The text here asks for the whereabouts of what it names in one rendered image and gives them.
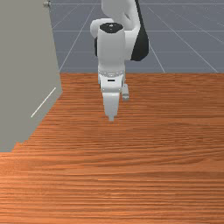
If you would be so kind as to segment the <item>pale grey cabinet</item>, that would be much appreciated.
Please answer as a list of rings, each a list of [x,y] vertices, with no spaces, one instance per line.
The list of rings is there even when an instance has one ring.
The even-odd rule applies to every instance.
[[[0,0],[0,152],[29,139],[62,94],[50,0]]]

